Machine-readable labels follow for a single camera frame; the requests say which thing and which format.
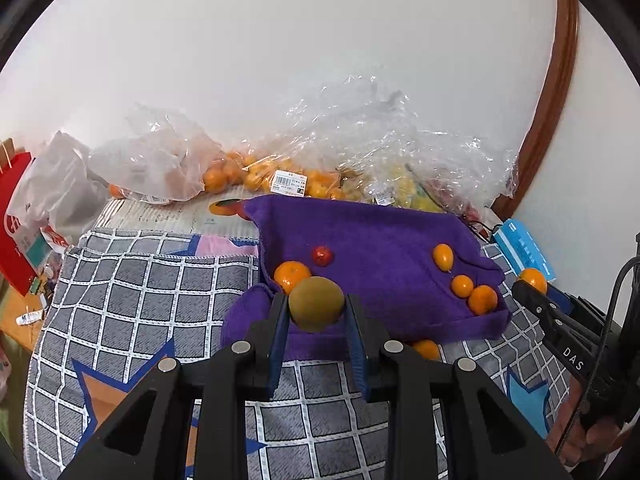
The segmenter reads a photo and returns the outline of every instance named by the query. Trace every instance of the purple towel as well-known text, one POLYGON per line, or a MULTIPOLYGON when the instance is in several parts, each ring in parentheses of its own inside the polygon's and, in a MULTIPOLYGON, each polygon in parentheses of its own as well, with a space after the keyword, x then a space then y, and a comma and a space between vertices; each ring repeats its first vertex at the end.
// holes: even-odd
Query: purple towel
MULTIPOLYGON (((509 322, 511 314, 500 294, 494 312, 475 316, 450 290, 457 274, 496 291, 504 279, 453 215, 281 195, 249 200, 244 211, 260 231, 260 267, 266 283, 252 286, 229 310, 222 327, 223 346, 242 339, 252 322, 267 317, 271 298, 280 290, 271 276, 286 260, 303 262, 312 274, 334 280, 345 294, 359 296, 367 316, 382 321, 390 336, 401 341, 496 339, 509 322), (431 257, 442 243, 455 254, 451 272, 439 270, 431 257), (328 246, 334 261, 316 266, 316 246, 328 246)), ((293 324, 289 329, 286 360, 343 360, 347 355, 342 320, 316 334, 293 324)))

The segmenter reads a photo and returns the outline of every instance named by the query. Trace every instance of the wooden table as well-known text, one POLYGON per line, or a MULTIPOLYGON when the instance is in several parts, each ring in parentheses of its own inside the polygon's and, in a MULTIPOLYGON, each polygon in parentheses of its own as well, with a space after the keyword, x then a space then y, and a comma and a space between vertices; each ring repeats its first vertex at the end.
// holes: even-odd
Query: wooden table
POLYGON ((33 352, 42 328, 42 321, 20 326, 15 322, 15 318, 41 309, 42 305, 37 296, 28 294, 23 297, 12 286, 7 285, 0 300, 0 332, 7 334, 29 352, 33 352))

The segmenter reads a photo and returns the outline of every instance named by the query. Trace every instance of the metal screw head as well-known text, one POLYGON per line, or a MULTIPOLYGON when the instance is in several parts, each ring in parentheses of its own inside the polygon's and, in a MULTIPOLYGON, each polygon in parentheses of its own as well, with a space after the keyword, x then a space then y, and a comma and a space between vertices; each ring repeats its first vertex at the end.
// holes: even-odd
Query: metal screw head
POLYGON ((476 369, 476 362, 468 357, 458 359, 458 368, 463 372, 473 372, 476 369))
POLYGON ((404 349, 404 345, 401 342, 396 341, 395 339, 390 339, 385 343, 385 350, 387 352, 390 352, 391 354, 397 354, 401 352, 403 349, 404 349))
POLYGON ((251 349, 248 341, 236 341, 231 345, 231 351, 234 354, 246 354, 251 349))
POLYGON ((161 372, 170 372, 177 366, 177 362, 172 357, 165 357, 164 359, 160 359, 158 363, 158 370, 161 372))

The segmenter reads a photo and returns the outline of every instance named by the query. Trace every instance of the grey checkered blanket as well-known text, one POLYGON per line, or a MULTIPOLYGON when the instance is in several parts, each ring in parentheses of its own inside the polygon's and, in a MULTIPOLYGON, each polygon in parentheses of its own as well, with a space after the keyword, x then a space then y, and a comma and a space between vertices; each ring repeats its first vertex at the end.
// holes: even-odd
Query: grey checkered blanket
MULTIPOLYGON (((102 230, 68 252, 28 375, 24 440, 32 477, 57 478, 91 427, 78 366, 127 384, 169 340, 184 362, 217 351, 226 311, 258 279, 257 259, 162 254, 184 250, 190 238, 102 230)), ((546 418, 552 421, 568 376, 540 345, 537 320, 511 298, 515 275, 506 259, 495 246, 482 250, 506 272, 500 290, 513 320, 499 340, 446 344, 441 357, 475 359, 504 392, 508 368, 525 386, 546 381, 546 418)), ((439 403, 433 409, 444 478, 439 403)), ((196 402, 194 416, 198 412, 196 402)), ((284 363, 274 399, 246 405, 247 438, 266 444, 247 456, 249 478, 382 479, 386 420, 386 404, 364 403, 348 363, 284 363)))

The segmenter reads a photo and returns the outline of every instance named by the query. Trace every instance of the white wall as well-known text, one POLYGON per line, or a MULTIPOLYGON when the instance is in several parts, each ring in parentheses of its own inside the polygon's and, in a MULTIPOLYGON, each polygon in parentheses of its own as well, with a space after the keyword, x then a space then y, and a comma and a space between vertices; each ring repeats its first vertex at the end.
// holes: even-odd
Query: white wall
MULTIPOLYGON (((558 274, 557 284, 606 310, 640 232, 640 88, 583 7, 564 111, 545 160, 516 211, 558 274)), ((622 322, 630 274, 614 319, 622 322)))
POLYGON ((556 0, 55 0, 0 73, 0 136, 95 146, 134 102, 219 140, 265 130, 309 87, 373 66, 421 125, 517 148, 556 0))

